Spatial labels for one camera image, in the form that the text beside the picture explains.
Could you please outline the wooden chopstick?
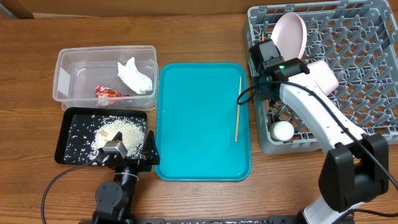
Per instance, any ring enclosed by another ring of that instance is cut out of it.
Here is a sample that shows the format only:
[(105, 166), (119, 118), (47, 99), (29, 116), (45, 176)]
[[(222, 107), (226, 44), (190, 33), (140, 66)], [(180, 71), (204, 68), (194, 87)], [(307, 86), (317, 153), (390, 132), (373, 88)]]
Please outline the wooden chopstick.
[[(239, 92), (238, 92), (238, 97), (241, 94), (241, 90), (242, 89), (242, 76), (240, 76), (239, 79)], [(237, 107), (237, 115), (236, 115), (236, 129), (235, 129), (235, 137), (234, 137), (234, 141), (237, 142), (238, 141), (238, 133), (239, 133), (239, 116), (240, 116), (240, 105), (238, 104)]]
[[(263, 32), (262, 35), (261, 35), (261, 40), (262, 40), (262, 41), (265, 40), (264, 32)], [(263, 103), (264, 103), (264, 106), (265, 106), (265, 108), (266, 108), (266, 113), (268, 113), (268, 112), (269, 112), (269, 100), (264, 100)]]

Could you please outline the white cup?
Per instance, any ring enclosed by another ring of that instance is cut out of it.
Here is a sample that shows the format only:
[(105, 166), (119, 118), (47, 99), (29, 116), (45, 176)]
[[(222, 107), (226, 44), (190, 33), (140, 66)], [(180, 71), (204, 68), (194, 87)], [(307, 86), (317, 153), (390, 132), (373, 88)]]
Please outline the white cup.
[(282, 142), (290, 141), (295, 133), (293, 125), (287, 121), (278, 121), (271, 124), (269, 132), (272, 139)]

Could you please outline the red snack wrapper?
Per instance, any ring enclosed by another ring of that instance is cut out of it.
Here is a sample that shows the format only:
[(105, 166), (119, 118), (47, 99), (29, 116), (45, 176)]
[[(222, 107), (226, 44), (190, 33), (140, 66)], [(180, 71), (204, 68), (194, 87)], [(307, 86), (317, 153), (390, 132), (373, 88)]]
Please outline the red snack wrapper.
[(109, 106), (115, 103), (121, 103), (122, 100), (110, 100), (110, 98), (129, 96), (106, 86), (96, 86), (95, 93), (95, 98), (98, 98), (98, 100), (96, 100), (97, 106)]

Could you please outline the large white plate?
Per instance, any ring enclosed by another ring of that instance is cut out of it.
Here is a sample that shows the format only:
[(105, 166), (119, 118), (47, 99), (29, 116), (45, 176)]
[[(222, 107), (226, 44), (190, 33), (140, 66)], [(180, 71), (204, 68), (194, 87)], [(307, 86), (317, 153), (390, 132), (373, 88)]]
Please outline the large white plate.
[(307, 27), (298, 14), (288, 12), (277, 21), (271, 40), (284, 60), (301, 59), (307, 44)]

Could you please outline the pink small bowl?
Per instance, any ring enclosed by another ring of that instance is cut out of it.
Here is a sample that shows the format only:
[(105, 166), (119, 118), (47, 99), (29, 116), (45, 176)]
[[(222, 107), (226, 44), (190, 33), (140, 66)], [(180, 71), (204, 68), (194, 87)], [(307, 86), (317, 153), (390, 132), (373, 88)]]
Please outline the pink small bowl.
[(334, 72), (324, 60), (309, 63), (307, 67), (321, 91), (330, 95), (339, 85)]

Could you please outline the white napkin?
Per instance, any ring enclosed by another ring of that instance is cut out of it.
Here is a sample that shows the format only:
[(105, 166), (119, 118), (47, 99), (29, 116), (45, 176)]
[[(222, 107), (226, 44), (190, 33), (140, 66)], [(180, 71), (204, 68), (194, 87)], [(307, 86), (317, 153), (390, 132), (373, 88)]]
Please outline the white napkin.
[(138, 95), (144, 95), (153, 90), (152, 80), (137, 69), (134, 57), (130, 58), (125, 65), (118, 62), (118, 77)]

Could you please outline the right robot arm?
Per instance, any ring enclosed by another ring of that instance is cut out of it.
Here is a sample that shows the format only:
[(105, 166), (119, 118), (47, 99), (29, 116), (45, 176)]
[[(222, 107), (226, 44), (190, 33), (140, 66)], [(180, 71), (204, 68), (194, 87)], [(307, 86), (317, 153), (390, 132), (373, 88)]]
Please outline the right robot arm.
[(296, 223), (339, 223), (396, 183), (388, 171), (386, 139), (366, 134), (328, 99), (338, 81), (325, 61), (284, 60), (270, 39), (252, 46), (249, 54), (259, 75), (252, 87), (291, 107), (325, 154), (321, 195), (298, 213)]

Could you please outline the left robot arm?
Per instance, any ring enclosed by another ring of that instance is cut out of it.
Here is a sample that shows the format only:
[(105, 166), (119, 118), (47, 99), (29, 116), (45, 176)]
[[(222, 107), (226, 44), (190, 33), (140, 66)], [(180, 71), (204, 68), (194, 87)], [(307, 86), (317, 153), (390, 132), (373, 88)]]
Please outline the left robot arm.
[(92, 215), (92, 223), (135, 223), (131, 208), (139, 174), (150, 172), (154, 165), (160, 164), (153, 131), (149, 131), (146, 137), (141, 159), (127, 158), (122, 138), (122, 133), (118, 132), (99, 149), (98, 162), (112, 169), (114, 177), (96, 190), (96, 210)]

